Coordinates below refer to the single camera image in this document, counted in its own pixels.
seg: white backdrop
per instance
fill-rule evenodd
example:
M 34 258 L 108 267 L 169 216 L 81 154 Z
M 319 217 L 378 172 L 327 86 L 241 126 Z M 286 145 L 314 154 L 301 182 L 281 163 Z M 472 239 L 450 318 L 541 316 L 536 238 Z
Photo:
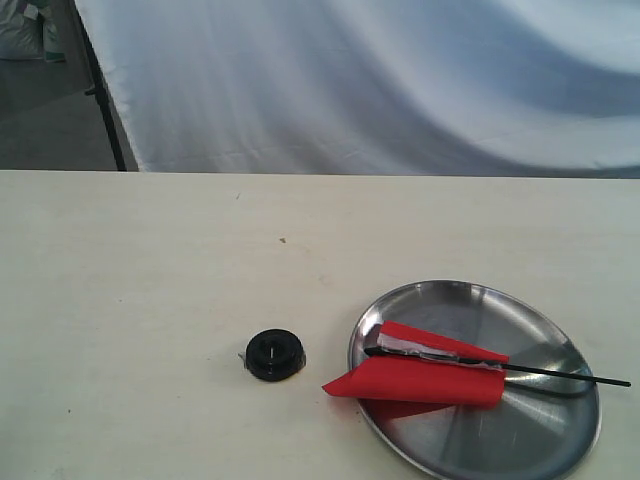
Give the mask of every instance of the white backdrop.
M 76 1 L 141 170 L 640 177 L 640 1 Z

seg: red napkin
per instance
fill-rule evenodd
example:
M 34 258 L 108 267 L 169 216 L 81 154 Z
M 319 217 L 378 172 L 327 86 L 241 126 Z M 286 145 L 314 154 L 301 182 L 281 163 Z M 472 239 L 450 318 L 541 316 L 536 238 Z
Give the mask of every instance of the red napkin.
M 381 335 L 454 352 L 461 357 L 497 360 L 506 355 L 395 322 L 385 322 Z M 494 407 L 504 391 L 505 372 L 418 358 L 370 357 L 349 373 L 323 386 L 329 395 L 377 400 Z

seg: black bottle cap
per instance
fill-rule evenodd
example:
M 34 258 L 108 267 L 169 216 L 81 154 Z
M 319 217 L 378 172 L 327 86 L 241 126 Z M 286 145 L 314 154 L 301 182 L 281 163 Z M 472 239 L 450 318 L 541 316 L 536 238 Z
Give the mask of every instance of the black bottle cap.
M 304 364 L 302 343 L 287 330 L 265 330 L 247 345 L 245 366 L 261 380 L 279 382 L 300 371 Z

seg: metal plate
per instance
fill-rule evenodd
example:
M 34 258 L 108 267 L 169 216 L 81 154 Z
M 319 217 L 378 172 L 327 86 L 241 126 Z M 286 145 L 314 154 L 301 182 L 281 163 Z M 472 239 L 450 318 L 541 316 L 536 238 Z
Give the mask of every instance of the metal plate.
M 349 368 L 393 320 L 509 355 L 511 363 L 591 375 L 580 352 L 551 321 L 509 295 L 480 285 L 428 281 L 378 299 L 358 321 Z M 597 387 L 508 372 L 491 410 L 360 401 L 370 425 L 396 452 L 441 479 L 541 480 L 567 475 L 600 431 Z

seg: gray floor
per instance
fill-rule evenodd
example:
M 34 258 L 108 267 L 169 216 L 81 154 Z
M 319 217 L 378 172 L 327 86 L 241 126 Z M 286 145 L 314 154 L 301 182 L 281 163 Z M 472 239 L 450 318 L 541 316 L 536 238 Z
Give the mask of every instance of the gray floor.
M 0 60 L 0 169 L 115 170 L 98 105 L 73 86 L 65 63 Z

